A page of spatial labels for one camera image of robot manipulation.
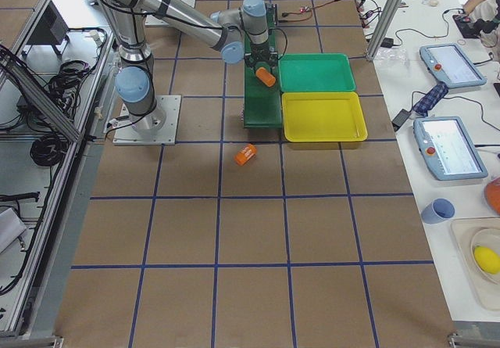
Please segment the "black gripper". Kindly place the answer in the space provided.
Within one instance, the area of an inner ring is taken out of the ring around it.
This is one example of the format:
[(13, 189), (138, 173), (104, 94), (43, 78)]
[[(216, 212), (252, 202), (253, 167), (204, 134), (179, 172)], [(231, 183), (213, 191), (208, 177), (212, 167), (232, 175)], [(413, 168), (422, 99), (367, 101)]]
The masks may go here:
[(270, 67), (270, 73), (276, 75), (279, 55), (272, 50), (268, 42), (263, 42), (261, 44), (250, 42), (245, 45), (244, 61), (245, 66), (252, 74), (255, 73), (255, 69), (259, 63), (265, 63)]

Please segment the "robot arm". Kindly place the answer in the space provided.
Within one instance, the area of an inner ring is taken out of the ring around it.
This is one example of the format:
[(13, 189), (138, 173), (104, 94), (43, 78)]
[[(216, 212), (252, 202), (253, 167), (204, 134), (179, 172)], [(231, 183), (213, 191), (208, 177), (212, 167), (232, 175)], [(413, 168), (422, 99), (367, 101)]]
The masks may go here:
[[(145, 34), (148, 45), (152, 47), (152, 51), (158, 62), (158, 66), (166, 65), (166, 58), (180, 58), (184, 47), (193, 45), (194, 47), (201, 44), (188, 35), (182, 35), (178, 30), (160, 25), (160, 20), (155, 21), (154, 27), (146, 27)], [(184, 64), (177, 61), (176, 69), (172, 72), (172, 82), (187, 81), (200, 89), (200, 93), (205, 94), (208, 89), (204, 86), (208, 83), (215, 82), (215, 75), (210, 74), (211, 65), (221, 66), (221, 63), (214, 59), (203, 59), (200, 56), (194, 55), (192, 59), (187, 59)], [(235, 112), (227, 112), (226, 118), (229, 120), (227, 127), (233, 128), (235, 133), (229, 139), (237, 140), (243, 137), (251, 138), (255, 141), (267, 141), (278, 136), (280, 125), (269, 125), (263, 120), (270, 115), (270, 105), (264, 104), (262, 111), (254, 115), (255, 125), (250, 126), (245, 124), (246, 117), (250, 112), (250, 105), (256, 105), (258, 99), (251, 97), (250, 94), (256, 94), (261, 91), (261, 94), (267, 99), (273, 101), (275, 106), (279, 106), (277, 101), (277, 87), (267, 88), (263, 83), (257, 81), (256, 77), (251, 77), (252, 69), (248, 68), (243, 62), (237, 64), (227, 64), (227, 75), (224, 84), (226, 88), (233, 88), (234, 93), (243, 94), (244, 97), (234, 100), (235, 105), (241, 107), (241, 117), (238, 118)], [(203, 114), (195, 113), (189, 109), (204, 110), (202, 104), (196, 105), (195, 101), (185, 99), (179, 108), (179, 120), (177, 124), (177, 139), (180, 141), (188, 141), (201, 139), (202, 133), (209, 132), (207, 127), (203, 127)]]

